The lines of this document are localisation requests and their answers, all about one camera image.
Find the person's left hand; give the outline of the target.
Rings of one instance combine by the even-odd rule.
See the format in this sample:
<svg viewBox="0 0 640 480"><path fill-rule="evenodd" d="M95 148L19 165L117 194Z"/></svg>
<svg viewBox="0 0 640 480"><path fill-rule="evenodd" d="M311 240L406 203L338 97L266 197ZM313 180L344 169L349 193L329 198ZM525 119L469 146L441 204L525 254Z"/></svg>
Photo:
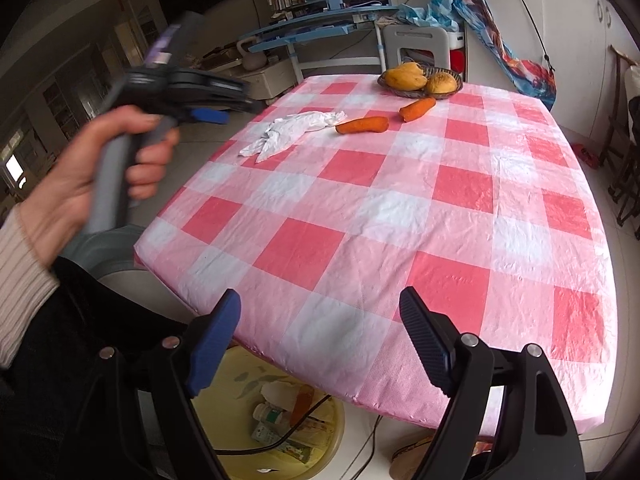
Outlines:
<svg viewBox="0 0 640 480"><path fill-rule="evenodd" d="M25 236L43 266L50 266L87 222L102 148L123 133L147 133L159 124L158 115L122 106L93 119L68 144L50 174L20 205ZM146 200L157 193L178 142L179 130L173 128L157 144L140 148L126 171L131 198Z"/></svg>

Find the cream sweater left forearm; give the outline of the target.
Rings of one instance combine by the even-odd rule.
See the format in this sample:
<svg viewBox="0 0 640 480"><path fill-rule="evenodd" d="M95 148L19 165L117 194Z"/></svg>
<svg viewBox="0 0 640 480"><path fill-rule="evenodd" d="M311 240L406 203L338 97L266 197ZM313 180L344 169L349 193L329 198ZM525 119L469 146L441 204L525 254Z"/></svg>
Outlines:
<svg viewBox="0 0 640 480"><path fill-rule="evenodd" d="M21 207L15 206L1 227L0 351L9 368L32 319L58 288L58 280L38 260L28 240Z"/></svg>

